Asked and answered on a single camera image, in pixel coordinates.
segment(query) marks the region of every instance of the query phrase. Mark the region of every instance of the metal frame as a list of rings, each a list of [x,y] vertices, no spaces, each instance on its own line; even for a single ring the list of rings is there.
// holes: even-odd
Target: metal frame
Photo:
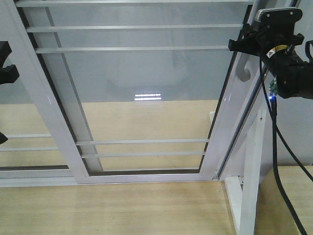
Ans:
[[[193,46],[193,47],[59,47],[37,48],[37,54],[55,54],[80,51],[154,51],[154,50],[228,50],[228,46]]]
[[[196,25],[107,25],[107,26],[39,26],[27,27],[28,33],[51,33],[69,30],[127,30],[127,29],[188,29],[188,28],[241,28],[242,24],[196,24]]]
[[[197,2],[253,2],[252,0],[37,0],[19,1],[17,7],[47,7],[68,4],[137,4],[137,3],[197,3]]]
[[[162,140],[116,140],[116,141],[78,141],[77,146],[100,144],[129,144],[129,143],[195,143],[209,142],[209,139],[162,139]]]
[[[33,99],[52,137],[55,139],[77,183],[206,180],[205,177],[198,173],[89,176],[43,68],[41,67],[24,25],[21,22],[16,6],[11,0],[0,1],[0,30],[4,32],[0,35],[0,40],[8,41],[13,51],[10,55],[10,60],[17,66],[21,74],[20,79]],[[54,171],[56,175],[59,172],[58,170],[49,170],[50,173]],[[0,185],[3,186],[5,184],[6,183],[1,180]]]

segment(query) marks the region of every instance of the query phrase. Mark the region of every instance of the wooden surface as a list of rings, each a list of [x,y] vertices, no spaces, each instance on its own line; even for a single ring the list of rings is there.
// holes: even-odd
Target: wooden surface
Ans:
[[[313,166],[306,167],[313,174]],[[313,234],[313,183],[297,166],[280,166],[282,184],[303,226]],[[256,235],[300,234],[279,193],[273,172],[262,182],[258,198]]]
[[[222,182],[0,188],[0,234],[235,235]]]

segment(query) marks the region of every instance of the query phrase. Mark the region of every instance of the white wooden support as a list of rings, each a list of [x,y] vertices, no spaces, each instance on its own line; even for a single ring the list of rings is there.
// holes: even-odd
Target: white wooden support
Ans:
[[[225,179],[237,235],[254,234],[265,118],[266,110],[260,110],[246,137],[243,190],[241,190],[239,177],[232,176]]]
[[[243,191],[241,189],[239,177],[231,176],[225,178],[225,187],[227,191],[228,201],[230,204],[231,214],[234,220],[236,234],[238,235],[240,228],[241,204],[243,197]]]
[[[244,187],[239,235],[254,234],[266,110],[260,110],[246,137]]]

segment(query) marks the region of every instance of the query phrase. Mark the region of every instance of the glass pane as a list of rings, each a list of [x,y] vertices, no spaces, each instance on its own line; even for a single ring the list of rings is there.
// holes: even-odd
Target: glass pane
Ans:
[[[77,140],[206,139],[210,112],[216,110],[232,55],[227,49],[207,48],[226,47],[230,38],[238,37],[238,25],[242,24],[247,4],[197,2],[50,7],[55,26],[113,27],[35,34],[39,47],[112,49],[43,55]],[[31,26],[50,26],[45,9],[25,11]],[[238,25],[205,26],[211,24]],[[55,36],[60,39],[58,45]],[[186,50],[186,47],[202,48]],[[75,111],[74,101],[81,104]],[[80,115],[84,125],[75,119]],[[81,147],[82,153],[88,155],[138,154],[100,157],[105,171],[194,169],[201,163],[200,153],[162,156],[157,152],[203,152],[205,143],[105,144],[96,145],[94,152],[84,150],[92,145]],[[97,159],[89,157],[86,161]]]
[[[21,79],[0,85],[0,167],[66,165]]]
[[[0,167],[66,165],[60,151],[1,152]]]
[[[112,153],[148,153],[148,152],[181,152],[204,150],[203,142],[196,143],[138,143],[138,144],[105,144],[97,145],[99,154]]]
[[[100,158],[104,171],[110,170],[157,170],[157,169],[197,169],[202,155],[181,156],[138,156]]]

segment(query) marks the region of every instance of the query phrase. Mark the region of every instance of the camera mount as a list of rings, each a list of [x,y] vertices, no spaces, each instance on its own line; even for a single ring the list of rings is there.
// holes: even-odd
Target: camera mount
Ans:
[[[313,58],[310,57],[310,44],[313,43],[306,44],[309,63],[294,51],[304,40],[302,34],[294,35],[294,25],[301,18],[302,11],[296,7],[261,9],[255,16],[257,30],[244,24],[244,38],[229,40],[228,44],[230,51],[259,56],[276,77],[275,92],[282,98],[313,99]]]

